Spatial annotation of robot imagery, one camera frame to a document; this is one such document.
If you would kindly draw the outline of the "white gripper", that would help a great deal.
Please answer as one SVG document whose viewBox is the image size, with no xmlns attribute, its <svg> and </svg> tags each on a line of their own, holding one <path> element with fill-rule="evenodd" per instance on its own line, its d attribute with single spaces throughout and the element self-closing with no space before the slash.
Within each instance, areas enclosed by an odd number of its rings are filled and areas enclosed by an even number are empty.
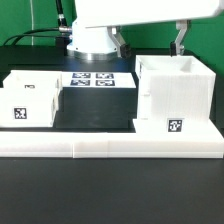
<svg viewBox="0 0 224 224">
<path fill-rule="evenodd" d="M 177 21 L 177 37 L 170 55 L 184 54 L 184 39 L 192 19 L 215 17 L 224 11 L 224 0 L 75 0 L 78 21 L 84 27 L 123 26 Z M 131 47 L 119 27 L 108 27 L 119 58 L 129 58 Z"/>
</svg>

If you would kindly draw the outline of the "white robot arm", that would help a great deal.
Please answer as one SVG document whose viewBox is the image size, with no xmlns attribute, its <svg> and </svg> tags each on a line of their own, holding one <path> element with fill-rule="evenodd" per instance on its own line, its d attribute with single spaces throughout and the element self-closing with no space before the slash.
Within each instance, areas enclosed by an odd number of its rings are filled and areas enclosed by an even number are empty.
<svg viewBox="0 0 224 224">
<path fill-rule="evenodd" d="M 87 60 L 128 57 L 129 46 L 119 28 L 128 25 L 175 21 L 179 30 L 171 55 L 182 55 L 189 22 L 215 17 L 224 0 L 74 0 L 77 18 L 72 23 L 70 53 Z"/>
</svg>

